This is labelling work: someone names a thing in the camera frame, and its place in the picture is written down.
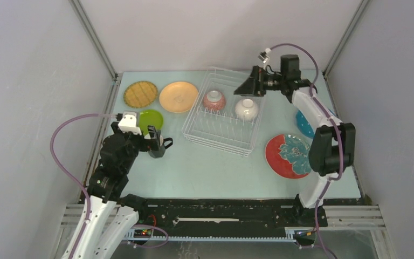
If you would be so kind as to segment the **black mug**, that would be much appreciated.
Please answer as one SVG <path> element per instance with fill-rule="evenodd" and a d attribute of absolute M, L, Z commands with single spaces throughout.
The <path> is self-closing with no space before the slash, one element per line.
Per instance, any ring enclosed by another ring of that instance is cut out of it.
<path fill-rule="evenodd" d="M 161 158 L 164 156 L 166 150 L 173 145 L 173 143 L 174 141 L 172 138 L 164 138 L 163 135 L 160 135 L 157 146 L 153 145 L 148 153 L 152 158 Z"/>

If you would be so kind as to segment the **green plate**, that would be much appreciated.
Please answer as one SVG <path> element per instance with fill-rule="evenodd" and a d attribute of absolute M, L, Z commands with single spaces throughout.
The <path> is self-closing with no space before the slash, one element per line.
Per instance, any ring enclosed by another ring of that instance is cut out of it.
<path fill-rule="evenodd" d="M 157 130 L 160 130 L 164 124 L 162 114 L 157 110 L 144 110 L 140 112 L 139 128 L 143 135 L 148 134 L 148 126 L 154 126 Z"/>

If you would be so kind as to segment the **white ribbed bowl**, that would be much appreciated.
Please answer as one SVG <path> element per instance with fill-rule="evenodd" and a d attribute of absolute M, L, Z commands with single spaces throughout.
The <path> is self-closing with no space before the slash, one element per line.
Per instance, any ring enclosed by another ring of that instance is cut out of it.
<path fill-rule="evenodd" d="M 253 121 L 259 114 L 259 105 L 250 98 L 241 99 L 235 104 L 234 112 L 238 119 Z"/>

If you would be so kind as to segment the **yellow woven plate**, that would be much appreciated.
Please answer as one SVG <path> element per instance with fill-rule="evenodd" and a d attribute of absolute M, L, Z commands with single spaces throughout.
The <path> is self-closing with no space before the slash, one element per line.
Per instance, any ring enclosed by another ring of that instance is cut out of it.
<path fill-rule="evenodd" d="M 123 101 L 131 108 L 143 108 L 152 104 L 158 97 L 158 89 L 150 81 L 137 81 L 129 85 L 123 94 Z"/>

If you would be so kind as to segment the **red patterned bowl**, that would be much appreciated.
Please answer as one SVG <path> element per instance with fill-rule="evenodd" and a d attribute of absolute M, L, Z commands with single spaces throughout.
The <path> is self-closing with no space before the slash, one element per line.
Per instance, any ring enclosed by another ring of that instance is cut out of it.
<path fill-rule="evenodd" d="M 226 97 L 221 91 L 212 90 L 204 95 L 202 104 L 209 111 L 220 111 L 226 106 Z"/>

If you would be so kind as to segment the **beige plate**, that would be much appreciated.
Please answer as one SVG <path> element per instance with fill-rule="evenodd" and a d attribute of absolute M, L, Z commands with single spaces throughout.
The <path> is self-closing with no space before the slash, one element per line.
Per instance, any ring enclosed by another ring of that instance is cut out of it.
<path fill-rule="evenodd" d="M 195 85 L 186 81 L 177 81 L 168 84 L 159 95 L 160 105 L 171 113 L 190 111 L 198 97 Z"/>

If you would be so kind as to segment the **blue polka dot plate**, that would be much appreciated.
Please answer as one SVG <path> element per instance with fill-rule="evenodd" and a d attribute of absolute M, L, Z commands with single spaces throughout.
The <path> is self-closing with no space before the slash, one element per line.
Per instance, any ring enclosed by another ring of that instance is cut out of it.
<path fill-rule="evenodd" d="M 312 127 L 312 125 L 309 123 L 307 118 L 303 115 L 303 113 L 300 110 L 298 110 L 296 115 L 295 115 L 295 121 L 296 121 L 296 126 L 297 126 L 298 130 L 304 136 L 306 136 L 310 139 L 314 138 L 316 129 L 319 126 L 316 126 L 315 128 Z"/>

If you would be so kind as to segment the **white rimmed teal plate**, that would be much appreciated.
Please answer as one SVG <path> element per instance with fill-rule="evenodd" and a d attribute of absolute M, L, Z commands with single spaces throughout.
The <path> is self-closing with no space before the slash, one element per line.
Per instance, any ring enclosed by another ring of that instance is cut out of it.
<path fill-rule="evenodd" d="M 308 160 L 309 144 L 294 134 L 274 136 L 265 147 L 269 167 L 287 179 L 302 179 L 312 171 Z"/>

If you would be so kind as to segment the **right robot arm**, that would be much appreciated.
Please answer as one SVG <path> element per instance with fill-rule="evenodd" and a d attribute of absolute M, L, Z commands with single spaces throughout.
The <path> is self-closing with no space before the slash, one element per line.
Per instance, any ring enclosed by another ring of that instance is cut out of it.
<path fill-rule="evenodd" d="M 353 164 L 356 129 L 352 123 L 342 122 L 318 99 L 313 81 L 301 78 L 296 54 L 282 55 L 278 72 L 267 70 L 266 65 L 255 65 L 234 94 L 263 97 L 268 91 L 284 95 L 314 131 L 308 162 L 318 176 L 297 195 L 299 206 L 292 210 L 293 221 L 305 226 L 314 217 L 312 209 L 321 207 L 330 184 L 339 181 L 345 168 Z"/>

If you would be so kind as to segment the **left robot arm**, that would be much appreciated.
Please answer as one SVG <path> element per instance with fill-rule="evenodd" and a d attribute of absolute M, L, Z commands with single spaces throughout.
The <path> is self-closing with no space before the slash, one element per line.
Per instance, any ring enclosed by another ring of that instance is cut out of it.
<path fill-rule="evenodd" d="M 63 258 L 111 258 L 131 227 L 144 224 L 149 210 L 136 195 L 122 197 L 128 173 L 141 152 L 153 158 L 163 157 L 165 145 L 161 131 L 153 125 L 143 134 L 135 123 L 112 123 L 113 134 L 106 137 L 100 150 L 99 166 L 86 188 L 83 218 L 74 231 Z"/>

